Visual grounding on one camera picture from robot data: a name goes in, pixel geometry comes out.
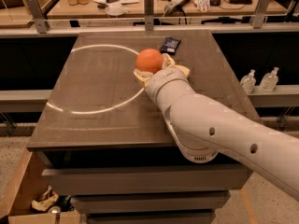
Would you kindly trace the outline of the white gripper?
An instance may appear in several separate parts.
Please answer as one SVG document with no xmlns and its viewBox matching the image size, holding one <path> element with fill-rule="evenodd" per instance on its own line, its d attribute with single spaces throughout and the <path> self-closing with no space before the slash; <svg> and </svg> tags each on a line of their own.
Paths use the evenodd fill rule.
<svg viewBox="0 0 299 224">
<path fill-rule="evenodd" d="M 154 76 L 151 72 L 134 70 L 136 80 L 145 88 L 151 101 L 155 104 L 171 104 L 175 99 L 185 94 L 190 89 L 190 84 L 184 73 L 174 67 L 175 61 L 172 57 L 163 53 L 162 69 Z"/>
</svg>

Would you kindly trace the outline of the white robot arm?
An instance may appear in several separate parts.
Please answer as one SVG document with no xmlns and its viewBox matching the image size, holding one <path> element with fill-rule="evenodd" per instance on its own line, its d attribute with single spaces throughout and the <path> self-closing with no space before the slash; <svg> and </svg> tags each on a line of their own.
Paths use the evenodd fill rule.
<svg viewBox="0 0 299 224">
<path fill-rule="evenodd" d="M 299 140 L 195 92 L 189 74 L 155 49 L 141 51 L 135 60 L 134 75 L 161 110 L 183 156 L 201 163 L 221 153 L 298 200 Z"/>
</svg>

